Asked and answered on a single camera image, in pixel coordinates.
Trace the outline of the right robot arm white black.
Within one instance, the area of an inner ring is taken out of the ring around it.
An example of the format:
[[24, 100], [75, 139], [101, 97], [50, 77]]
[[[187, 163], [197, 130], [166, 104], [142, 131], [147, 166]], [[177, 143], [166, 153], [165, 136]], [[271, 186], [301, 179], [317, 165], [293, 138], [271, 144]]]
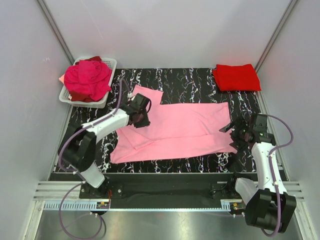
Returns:
[[256, 113], [245, 121], [238, 118], [222, 127], [220, 132], [230, 132], [231, 147], [238, 152], [248, 148], [256, 164], [258, 184], [247, 177], [234, 174], [221, 188], [232, 198], [241, 197], [245, 204], [244, 218], [248, 226], [261, 229], [267, 237], [284, 233], [295, 212], [296, 198], [288, 194], [279, 172], [276, 151], [289, 146], [289, 142], [276, 144], [275, 136], [268, 132], [271, 115]]

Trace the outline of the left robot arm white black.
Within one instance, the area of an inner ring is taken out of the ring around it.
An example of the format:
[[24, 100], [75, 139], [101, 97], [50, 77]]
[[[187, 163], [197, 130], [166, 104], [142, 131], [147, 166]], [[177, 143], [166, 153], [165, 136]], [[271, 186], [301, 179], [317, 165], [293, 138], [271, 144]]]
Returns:
[[84, 124], [72, 124], [67, 128], [58, 149], [58, 165], [71, 166], [68, 171], [78, 175], [90, 186], [97, 198], [108, 193], [108, 180], [94, 163], [96, 145], [112, 132], [133, 125], [143, 128], [150, 125], [148, 113], [152, 101], [138, 93], [125, 103], [118, 103], [110, 113]]

